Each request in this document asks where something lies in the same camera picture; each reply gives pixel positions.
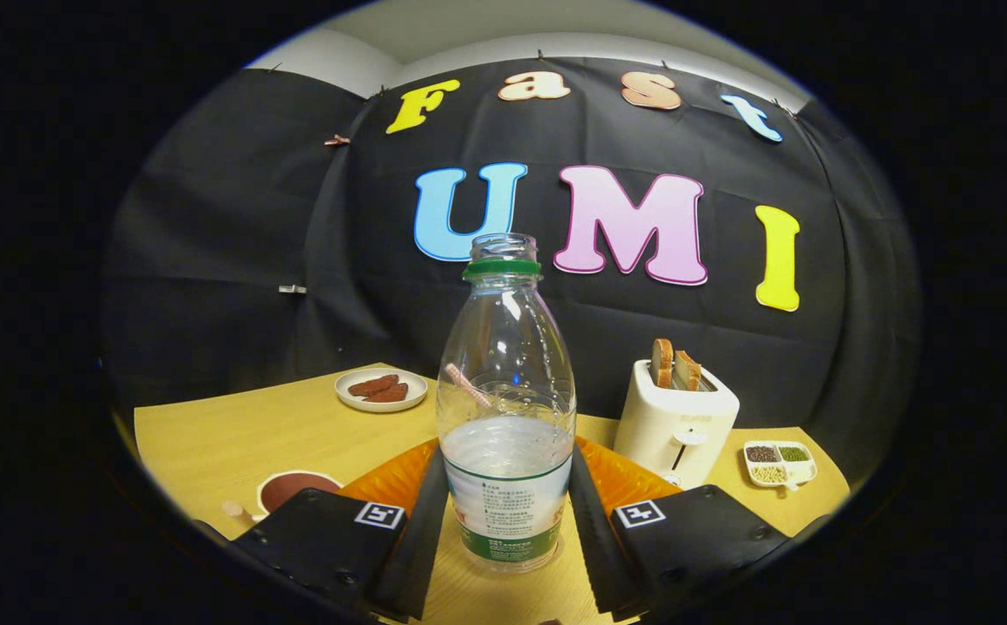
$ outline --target sausage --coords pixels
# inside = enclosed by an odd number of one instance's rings
[[[394,383],[400,380],[400,376],[396,373],[391,375],[380,376],[380,378],[370,379],[368,381],[362,381],[359,383],[354,383],[349,386],[349,395],[356,397],[369,397],[371,395],[377,395],[382,390],[387,390],[391,388]]]
[[[401,382],[387,390],[377,393],[377,395],[370,395],[366,397],[365,401],[404,401],[405,399],[407,399],[407,383]]]

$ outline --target bread slice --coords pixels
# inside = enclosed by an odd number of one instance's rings
[[[683,349],[678,349],[674,358],[674,379],[676,386],[682,390],[699,390],[701,388],[701,364]]]
[[[669,339],[654,339],[651,353],[651,377],[659,388],[674,387],[674,344]]]

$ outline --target blue letter u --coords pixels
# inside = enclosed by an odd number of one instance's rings
[[[468,261],[473,238],[512,229],[515,185],[524,175],[527,175],[527,165],[521,162],[493,162],[480,167],[480,177],[487,181],[484,220],[479,229],[468,233],[455,232],[449,226],[453,189],[456,189],[456,183],[464,180],[464,170],[447,167],[420,175],[415,181],[415,186],[419,188],[419,205],[415,209],[415,245],[423,254],[438,261]]]

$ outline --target small dish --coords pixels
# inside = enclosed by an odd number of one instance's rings
[[[748,440],[742,459],[751,482],[772,488],[797,490],[816,477],[816,460],[809,448],[796,440]]]
[[[376,379],[382,375],[392,375],[393,373],[400,376],[400,379],[396,383],[407,384],[407,397],[404,400],[365,401],[364,397],[349,395],[349,386],[352,386],[354,383]],[[357,411],[365,411],[366,413],[396,413],[406,411],[406,409],[415,407],[420,401],[423,401],[427,395],[427,380],[421,378],[420,375],[415,375],[415,373],[403,369],[361,369],[339,376],[333,382],[333,388],[337,392],[337,399],[341,400],[347,407],[356,408]]]
[[[342,484],[333,477],[312,470],[286,470],[274,472],[257,487],[257,506],[264,514],[253,514],[254,521],[264,521],[282,503],[304,488],[318,488],[336,493]]]

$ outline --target black cloth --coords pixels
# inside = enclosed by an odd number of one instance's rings
[[[528,71],[558,72],[572,92],[496,97],[507,76]],[[682,106],[627,103],[627,71],[670,76]],[[386,132],[401,95],[449,79],[460,87],[423,124]],[[782,141],[758,137],[725,95],[764,111]],[[324,146],[336,133],[349,146]],[[738,396],[736,427],[804,426],[852,482],[877,466],[919,340],[915,261],[888,182],[816,102],[794,118],[749,92],[629,60],[502,60],[369,100],[298,74],[238,72],[163,139],[118,213],[104,366],[126,413],[380,360],[437,375],[469,285],[463,262],[417,249],[416,180],[463,169],[450,226],[468,232],[486,204],[480,167],[507,161],[528,167],[512,230],[538,241],[539,292],[568,345],[580,412],[618,419],[631,363],[667,337]],[[606,167],[635,205],[660,174],[701,182],[708,281],[648,275],[655,237],[629,274],[602,235],[601,272],[557,269],[571,197],[559,175],[575,165]],[[801,224],[795,312],[756,301],[757,205]]]

